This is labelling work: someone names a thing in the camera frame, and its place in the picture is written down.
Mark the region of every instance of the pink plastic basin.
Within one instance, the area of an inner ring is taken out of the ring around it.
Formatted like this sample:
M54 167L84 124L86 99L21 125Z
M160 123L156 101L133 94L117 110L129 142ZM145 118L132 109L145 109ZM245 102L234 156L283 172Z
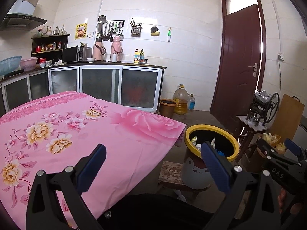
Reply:
M20 69L24 69L25 71L34 70L36 67L37 58L31 57L29 59L22 59L20 62Z

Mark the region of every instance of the yellow poster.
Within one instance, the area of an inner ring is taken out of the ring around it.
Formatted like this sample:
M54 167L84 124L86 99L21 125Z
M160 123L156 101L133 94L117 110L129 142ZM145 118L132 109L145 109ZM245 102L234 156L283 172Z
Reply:
M87 23L78 24L76 27L75 40L86 37Z

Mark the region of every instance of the microwave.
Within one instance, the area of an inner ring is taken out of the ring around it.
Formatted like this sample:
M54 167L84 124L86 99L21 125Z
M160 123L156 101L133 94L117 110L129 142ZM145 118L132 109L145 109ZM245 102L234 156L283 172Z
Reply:
M92 58L91 47L68 47L62 50L62 63L74 61L86 61L87 58Z

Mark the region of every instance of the blue plastic basket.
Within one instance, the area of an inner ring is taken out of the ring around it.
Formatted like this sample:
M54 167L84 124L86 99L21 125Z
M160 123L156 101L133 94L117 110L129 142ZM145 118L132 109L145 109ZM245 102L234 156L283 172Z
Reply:
M20 64L21 56L14 56L0 61L0 75L13 72Z

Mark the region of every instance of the pink tablecloth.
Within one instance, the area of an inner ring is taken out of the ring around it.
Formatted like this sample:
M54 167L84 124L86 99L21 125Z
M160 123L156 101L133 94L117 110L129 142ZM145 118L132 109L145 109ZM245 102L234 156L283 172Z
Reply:
M61 172L106 146L106 161L82 197L97 218L124 197L167 154L185 125L86 94L65 92L32 101L0 118L0 200L25 229L31 184L38 170ZM62 194L69 223L72 216Z

